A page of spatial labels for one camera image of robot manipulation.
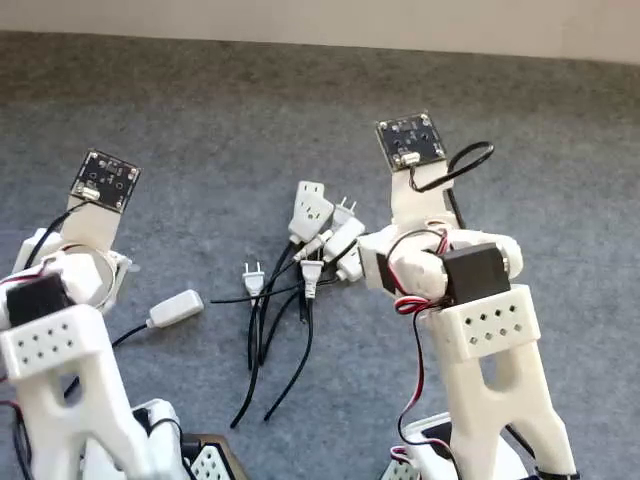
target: white wall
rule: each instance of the white wall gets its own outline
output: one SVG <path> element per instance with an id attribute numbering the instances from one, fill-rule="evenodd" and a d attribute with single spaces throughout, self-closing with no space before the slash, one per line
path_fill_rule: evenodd
<path id="1" fill-rule="evenodd" d="M 639 0 L 0 0 L 0 29 L 640 63 Z"/>

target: white power adapter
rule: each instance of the white power adapter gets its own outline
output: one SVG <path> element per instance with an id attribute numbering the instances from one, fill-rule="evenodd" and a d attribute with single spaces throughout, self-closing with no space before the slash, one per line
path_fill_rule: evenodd
<path id="1" fill-rule="evenodd" d="M 324 198 L 324 185 L 300 182 L 289 222 L 290 240 L 297 244 L 309 243 L 333 213 L 334 205 Z"/>
<path id="2" fill-rule="evenodd" d="M 148 328 L 164 328 L 204 310 L 198 292 L 185 290 L 149 310 Z"/>
<path id="3" fill-rule="evenodd" d="M 324 246 L 324 261 L 330 262 L 347 250 L 364 233 L 365 226 L 356 217 L 349 218 Z"/>

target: cable connector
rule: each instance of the cable connector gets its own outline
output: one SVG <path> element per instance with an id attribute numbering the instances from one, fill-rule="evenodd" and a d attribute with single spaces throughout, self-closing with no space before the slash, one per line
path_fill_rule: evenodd
<path id="1" fill-rule="evenodd" d="M 356 217 L 348 219 L 324 246 L 323 260 L 330 262 L 339 257 L 364 233 L 364 230 L 364 224 Z"/>
<path id="2" fill-rule="evenodd" d="M 202 299 L 195 290 L 185 290 L 149 310 L 148 328 L 164 328 L 181 322 L 204 310 Z"/>
<path id="3" fill-rule="evenodd" d="M 350 282 L 357 282 L 362 278 L 362 262 L 360 261 L 360 254 L 358 253 L 358 245 L 354 245 L 345 253 L 336 265 L 338 271 L 336 275 L 340 280 L 349 280 Z"/>
<path id="4" fill-rule="evenodd" d="M 290 240 L 296 245 L 309 243 L 329 220 L 333 208 L 333 203 L 324 198 L 323 184 L 300 182 L 289 222 Z"/>
<path id="5" fill-rule="evenodd" d="M 316 250 L 318 250 L 320 247 L 322 247 L 325 243 L 327 243 L 327 241 L 332 236 L 333 236 L 333 231 L 331 231 L 331 230 L 325 230 L 320 235 L 316 235 L 315 237 L 313 237 L 313 240 L 311 240 L 304 247 L 302 247 L 300 250 L 298 250 L 298 253 L 296 253 L 293 256 L 293 260 L 296 261 L 296 262 L 299 262 L 300 260 L 302 260 L 304 258 L 308 258 L 309 255 L 311 255 Z"/>
<path id="6" fill-rule="evenodd" d="M 244 282 L 244 288 L 247 289 L 250 297 L 260 295 L 262 288 L 264 287 L 264 272 L 260 269 L 260 262 L 256 262 L 256 269 L 249 271 L 249 264 L 244 264 L 244 273 L 242 274 L 242 281 Z M 255 299 L 251 300 L 251 305 L 255 304 Z"/>
<path id="7" fill-rule="evenodd" d="M 320 280 L 324 262 L 320 260 L 302 260 L 300 267 L 302 268 L 302 278 L 304 278 L 304 297 L 316 298 L 316 286 L 318 285 L 318 280 Z"/>
<path id="8" fill-rule="evenodd" d="M 335 206 L 333 217 L 331 218 L 331 230 L 337 232 L 338 229 L 347 223 L 347 220 L 355 216 L 355 209 L 358 202 L 353 202 L 350 208 L 345 206 L 347 197 L 343 197 L 342 201 Z"/>

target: circuit board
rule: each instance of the circuit board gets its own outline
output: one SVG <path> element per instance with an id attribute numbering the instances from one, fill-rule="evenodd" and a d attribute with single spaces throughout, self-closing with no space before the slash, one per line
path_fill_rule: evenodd
<path id="1" fill-rule="evenodd" d="M 440 135 L 426 111 L 378 122 L 376 134 L 393 172 L 446 158 Z"/>
<path id="2" fill-rule="evenodd" d="M 140 177 L 135 165 L 89 150 L 71 186 L 71 195 L 122 214 Z"/>

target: electrical cord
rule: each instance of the electrical cord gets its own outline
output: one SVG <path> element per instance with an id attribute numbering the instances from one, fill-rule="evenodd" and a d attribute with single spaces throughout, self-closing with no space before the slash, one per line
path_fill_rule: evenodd
<path id="1" fill-rule="evenodd" d="M 465 165 L 462 168 L 459 168 L 458 170 L 455 170 L 456 165 L 458 164 L 458 162 L 460 160 L 462 160 L 464 157 L 466 157 L 469 153 L 473 152 L 474 150 L 478 150 L 480 148 L 484 148 L 484 152 L 473 162 L 469 163 L 468 165 Z M 495 147 L 493 146 L 493 144 L 491 142 L 476 142 L 476 143 L 472 143 L 471 145 L 468 145 L 467 147 L 463 148 L 462 150 L 460 150 L 458 153 L 456 153 L 451 160 L 449 161 L 449 165 L 447 167 L 447 174 L 443 175 L 442 177 L 436 178 L 435 180 L 427 183 L 426 185 L 422 186 L 422 187 L 418 187 L 416 185 L 415 182 L 415 167 L 412 167 L 409 170 L 409 186 L 411 187 L 412 190 L 419 192 L 419 193 L 424 193 L 426 191 L 432 190 L 436 187 L 439 187 L 440 185 L 442 185 L 443 183 L 448 182 L 449 180 L 453 180 L 456 177 L 459 177 L 460 175 L 463 175 L 471 170 L 473 170 L 474 168 L 479 167 L 482 163 L 484 163 L 491 155 L 493 155 L 493 151 L 494 151 Z M 449 204 L 451 205 L 451 208 L 453 209 L 453 213 L 456 216 L 456 220 L 458 221 L 458 226 L 460 228 L 466 228 L 466 222 L 464 221 L 464 219 L 462 218 L 462 213 L 460 212 L 460 206 L 458 205 L 458 201 L 456 200 L 456 196 L 453 193 L 453 188 L 448 188 L 447 190 L 445 190 L 445 193 L 447 194 L 447 198 L 449 199 Z"/>
<path id="2" fill-rule="evenodd" d="M 184 444 L 184 432 L 182 431 L 182 427 L 180 426 L 180 424 L 176 422 L 173 418 L 163 418 L 161 420 L 158 420 L 156 423 L 154 423 L 151 426 L 151 429 L 149 430 L 149 436 L 151 436 L 151 432 L 153 432 L 153 430 L 156 427 L 164 423 L 171 423 L 172 425 L 175 425 L 178 428 L 178 433 L 180 435 L 180 448 L 182 448 L 182 445 Z M 184 467 L 184 469 L 187 472 L 187 475 L 189 476 L 189 480 L 198 480 L 197 477 L 194 475 L 194 473 L 191 471 L 191 467 L 187 463 L 187 460 L 182 456 L 182 452 L 180 452 L 180 459 L 182 460 L 182 466 Z"/>
<path id="3" fill-rule="evenodd" d="M 76 212 L 77 210 L 79 210 L 80 208 L 84 207 L 85 205 L 91 203 L 89 200 L 85 200 L 82 203 L 79 203 L 78 205 L 76 205 L 75 207 L 71 207 L 69 210 L 67 210 L 66 212 L 64 212 L 62 215 L 60 215 L 58 218 L 56 218 L 53 222 L 51 222 L 51 225 L 49 225 L 47 227 L 47 230 L 44 232 L 44 235 L 42 235 L 42 237 L 40 237 L 40 239 L 38 240 L 38 242 L 36 243 L 36 245 L 33 247 L 33 250 L 31 250 L 31 253 L 29 254 L 29 258 L 27 258 L 27 261 L 24 264 L 24 268 L 23 270 L 26 270 L 27 268 L 31 268 L 31 266 L 33 265 L 33 261 L 36 259 L 36 256 L 38 255 L 38 252 L 40 252 L 40 249 L 42 248 L 42 246 L 44 245 L 44 242 L 47 241 L 47 238 L 49 238 L 49 236 L 60 226 L 64 223 L 64 221 L 69 218 L 69 216 Z"/>
<path id="4" fill-rule="evenodd" d="M 127 338 L 129 338 L 132 335 L 135 335 L 136 333 L 142 330 L 145 330 L 146 328 L 147 328 L 146 323 L 143 323 L 142 325 L 138 325 L 137 327 L 132 328 L 131 330 L 129 330 L 128 332 L 125 332 L 116 340 L 114 340 L 114 342 L 111 344 L 111 348 L 116 348 L 120 346 L 122 342 L 124 342 Z M 64 391 L 64 398 L 68 398 L 76 390 L 76 388 L 78 388 L 79 385 L 80 385 L 80 378 L 75 377 L 73 381 L 69 384 L 67 389 Z"/>
<path id="5" fill-rule="evenodd" d="M 236 297 L 236 298 L 227 298 L 223 300 L 209 300 L 209 303 L 213 303 L 215 305 L 222 305 L 227 303 L 244 303 L 249 300 L 258 300 L 260 298 L 268 298 L 274 295 L 278 295 L 279 293 L 290 292 L 291 290 L 295 290 L 300 287 L 300 283 L 296 283 L 295 285 L 291 285 L 286 288 L 280 288 L 278 290 L 273 290 L 270 293 L 261 293 L 260 295 L 254 295 L 253 297 Z"/>
<path id="6" fill-rule="evenodd" d="M 25 480 L 33 480 L 31 474 L 31 445 L 29 444 L 29 437 L 26 435 L 24 418 L 22 416 L 22 410 L 20 406 L 9 400 L 0 400 L 0 405 L 10 407 L 13 409 L 14 418 L 11 428 L 11 436 L 13 440 L 13 448 L 18 458 L 18 465 L 20 466 L 20 472 Z"/>
<path id="7" fill-rule="evenodd" d="M 282 304 L 282 306 L 280 307 L 280 310 L 278 310 L 278 313 L 276 314 L 274 320 L 273 320 L 273 324 L 271 325 L 271 328 L 269 329 L 269 334 L 267 335 L 267 340 L 264 342 L 264 345 L 262 347 L 262 361 L 264 362 L 267 359 L 267 354 L 269 353 L 269 347 L 271 346 L 271 341 L 273 340 L 273 337 L 276 333 L 276 329 L 278 328 L 278 324 L 280 323 L 280 320 L 282 319 L 282 317 L 284 316 L 285 311 L 287 310 L 287 308 L 289 307 L 289 305 L 291 305 L 291 303 L 298 297 L 299 293 L 298 292 L 293 292 L 291 294 L 291 296 L 289 298 L 287 298 L 285 300 L 285 302 Z"/>
<path id="8" fill-rule="evenodd" d="M 400 436 L 400 438 L 402 439 L 402 441 L 404 443 L 406 443 L 407 445 L 413 445 L 413 446 L 421 446 L 421 445 L 440 445 L 441 447 L 443 447 L 445 449 L 445 451 L 449 454 L 449 456 L 451 457 L 451 463 L 453 463 L 453 467 L 456 470 L 456 476 L 458 478 L 458 480 L 462 480 L 462 475 L 460 474 L 460 467 L 458 466 L 458 463 L 456 462 L 455 457 L 453 456 L 453 452 L 451 451 L 451 447 L 449 446 L 449 444 L 443 440 L 440 440 L 439 438 L 427 438 L 425 440 L 422 440 L 420 442 L 414 442 L 412 440 L 409 440 L 405 435 L 404 432 L 402 431 L 402 421 L 404 419 L 404 416 L 407 414 L 407 412 L 409 412 L 409 410 L 411 410 L 413 408 L 413 406 L 417 403 L 417 401 L 420 399 L 420 397 L 422 396 L 422 390 L 424 387 L 424 361 L 422 359 L 422 343 L 420 342 L 420 334 L 418 333 L 418 317 L 420 315 L 420 313 L 422 311 L 424 311 L 426 308 L 430 308 L 430 307 L 424 307 L 424 308 L 417 308 L 415 311 L 413 311 L 413 334 L 415 336 L 416 339 L 416 345 L 418 347 L 418 383 L 416 385 L 416 389 L 413 393 L 413 396 L 411 397 L 411 399 L 409 400 L 409 403 L 407 403 L 407 406 L 404 407 L 404 410 L 402 410 L 402 413 L 400 413 L 400 416 L 398 417 L 398 423 L 397 423 L 397 429 L 398 429 L 398 435 Z"/>
<path id="9" fill-rule="evenodd" d="M 251 321 L 250 321 L 250 325 L 253 325 L 254 322 L 256 321 L 256 317 L 258 315 L 258 302 L 256 302 L 253 307 L 251 308 Z M 251 336 L 252 334 L 254 336 L 257 336 L 257 329 L 251 328 L 249 327 L 249 335 Z M 252 341 L 252 338 L 249 338 L 249 349 L 251 349 L 251 347 L 253 347 L 254 349 L 254 358 L 258 358 L 258 354 L 259 354 L 259 347 L 258 347 L 258 339 L 255 338 L 255 341 Z M 251 364 L 251 379 L 249 380 L 249 388 L 247 389 L 247 393 L 244 397 L 244 401 L 242 402 L 242 405 L 240 406 L 240 410 L 238 410 L 238 413 L 236 413 L 236 416 L 233 418 L 233 420 L 231 421 L 231 428 L 236 428 L 238 426 L 238 423 L 240 423 L 240 420 L 242 420 L 242 417 L 244 417 L 244 414 L 246 413 L 247 409 L 249 408 L 249 405 L 251 404 L 251 399 L 253 398 L 253 392 L 256 389 L 256 382 L 258 380 L 258 369 L 260 368 L 260 362 L 255 361 Z"/>
<path id="10" fill-rule="evenodd" d="M 276 279 L 282 275 L 282 273 L 284 273 L 285 271 L 287 271 L 289 268 L 291 268 L 293 266 L 293 264 L 295 264 L 294 261 L 289 262 L 286 266 L 283 267 L 284 262 L 287 260 L 287 257 L 289 257 L 289 255 L 291 254 L 291 252 L 293 251 L 293 249 L 295 248 L 295 244 L 293 242 L 288 242 L 286 247 L 284 248 L 284 250 L 282 251 L 282 253 L 280 254 L 280 257 L 278 257 L 278 260 L 276 261 L 276 264 L 273 268 L 273 273 L 271 274 L 271 277 L 269 278 L 269 282 L 267 283 L 267 286 L 265 287 L 265 293 L 271 293 L 271 291 L 273 290 L 273 287 L 275 285 L 275 281 Z M 262 304 L 260 305 L 260 316 L 259 316 L 259 320 L 258 320 L 258 356 L 257 361 L 260 362 L 260 365 L 262 365 L 264 363 L 263 359 L 262 359 L 262 332 L 264 330 L 264 324 L 266 322 L 266 318 L 267 318 L 267 311 L 269 309 L 269 297 L 266 297 L 264 300 L 262 300 Z"/>
<path id="11" fill-rule="evenodd" d="M 313 299 L 312 298 L 307 299 L 307 318 L 308 318 L 307 326 L 309 328 L 308 330 L 309 334 L 307 337 L 307 347 L 305 348 L 304 355 L 302 356 L 302 359 L 300 360 L 298 368 L 293 374 L 293 377 L 291 377 L 291 380 L 289 380 L 289 383 L 287 384 L 285 389 L 282 391 L 282 393 L 280 394 L 276 402 L 273 404 L 273 406 L 269 409 L 267 414 L 264 416 L 265 422 L 269 421 L 269 419 L 271 418 L 273 413 L 276 411 L 280 403 L 282 403 L 282 401 L 285 399 L 285 397 L 287 396 L 291 388 L 293 388 L 296 381 L 298 380 L 298 377 L 302 373 L 302 370 L 304 369 L 305 364 L 307 363 L 307 359 L 309 358 L 309 353 L 311 352 L 311 344 L 313 343 Z"/>
<path id="12" fill-rule="evenodd" d="M 533 448 L 531 447 L 531 445 L 529 445 L 529 442 L 527 442 L 525 438 L 522 435 L 520 435 L 520 432 L 518 432 L 513 427 L 513 425 L 507 424 L 504 428 L 507 430 L 507 432 L 511 434 L 511 436 L 515 439 L 515 441 L 518 442 L 520 446 L 531 456 L 531 458 L 533 459 L 536 458 L 536 454 L 533 451 Z"/>
<path id="13" fill-rule="evenodd" d="M 328 280 L 321 280 L 320 282 L 318 282 L 318 286 L 333 285 L 335 283 L 338 283 L 339 281 L 340 281 L 340 278 L 338 278 L 338 277 L 334 277 L 334 278 L 328 279 Z M 300 291 L 304 295 L 304 289 L 301 288 Z M 276 329 L 278 328 L 278 325 L 280 324 L 280 320 L 284 316 L 285 311 L 287 310 L 289 305 L 291 305 L 291 303 L 296 299 L 296 297 L 298 297 L 298 295 L 299 295 L 299 292 L 292 293 L 291 296 L 285 300 L 285 302 L 280 307 L 280 310 L 276 314 L 276 316 L 275 316 L 275 318 L 273 320 L 273 324 L 271 325 L 271 329 L 269 330 L 269 334 L 267 335 L 267 340 L 264 343 L 264 345 L 262 346 L 263 361 L 265 361 L 267 359 L 267 353 L 269 352 L 269 348 L 271 346 L 271 341 L 273 340 L 273 337 L 275 336 Z M 305 299 L 305 304 L 304 305 L 305 305 L 305 312 L 304 312 L 304 314 L 301 313 L 301 315 L 300 315 L 300 321 L 303 322 L 303 323 L 306 321 L 306 299 Z"/>

